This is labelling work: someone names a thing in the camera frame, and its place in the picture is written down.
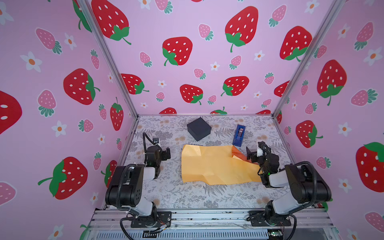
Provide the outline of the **orange yellow wrapping paper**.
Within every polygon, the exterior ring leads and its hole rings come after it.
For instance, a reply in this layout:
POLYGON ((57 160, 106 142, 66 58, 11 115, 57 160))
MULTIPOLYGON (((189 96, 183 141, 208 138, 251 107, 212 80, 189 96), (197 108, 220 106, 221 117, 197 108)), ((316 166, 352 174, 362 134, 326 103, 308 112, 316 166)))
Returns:
POLYGON ((262 181, 259 165, 247 160, 235 146, 184 145, 181 170, 184 183, 204 182, 212 186, 262 181))

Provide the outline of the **dark navy gift box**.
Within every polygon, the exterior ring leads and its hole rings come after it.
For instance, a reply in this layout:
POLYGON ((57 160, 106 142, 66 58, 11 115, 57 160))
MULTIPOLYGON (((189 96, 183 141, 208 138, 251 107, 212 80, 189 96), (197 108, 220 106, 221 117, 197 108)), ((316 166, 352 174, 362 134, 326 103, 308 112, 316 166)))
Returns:
POLYGON ((203 118, 198 118, 187 124, 187 129, 198 142, 211 133, 212 127, 203 118))

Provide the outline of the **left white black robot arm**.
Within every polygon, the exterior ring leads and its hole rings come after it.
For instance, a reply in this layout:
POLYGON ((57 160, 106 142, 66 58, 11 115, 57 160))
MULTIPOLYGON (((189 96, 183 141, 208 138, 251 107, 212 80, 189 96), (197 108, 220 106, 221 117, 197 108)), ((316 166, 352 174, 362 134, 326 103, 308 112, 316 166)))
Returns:
POLYGON ((138 220, 153 225, 159 219, 157 208, 155 203, 142 196, 143 182, 158 178, 161 163, 171 158, 171 152, 169 148, 163 150, 159 145, 154 145, 147 149, 145 157, 145 164, 116 168, 105 195, 105 202, 120 211, 129 211, 138 220))

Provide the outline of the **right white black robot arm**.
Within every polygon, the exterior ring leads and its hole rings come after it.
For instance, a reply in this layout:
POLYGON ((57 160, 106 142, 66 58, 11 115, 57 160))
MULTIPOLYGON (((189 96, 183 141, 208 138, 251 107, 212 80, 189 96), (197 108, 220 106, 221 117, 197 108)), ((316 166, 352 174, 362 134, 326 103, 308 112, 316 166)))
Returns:
POLYGON ((254 152, 246 150, 247 159, 259 165, 258 176, 266 188, 290 189, 279 199, 269 201, 264 211, 250 212, 247 221, 273 226, 283 223, 293 213, 331 200, 331 189, 310 162, 285 165, 280 170, 279 156, 273 154, 265 142, 259 142, 254 152))

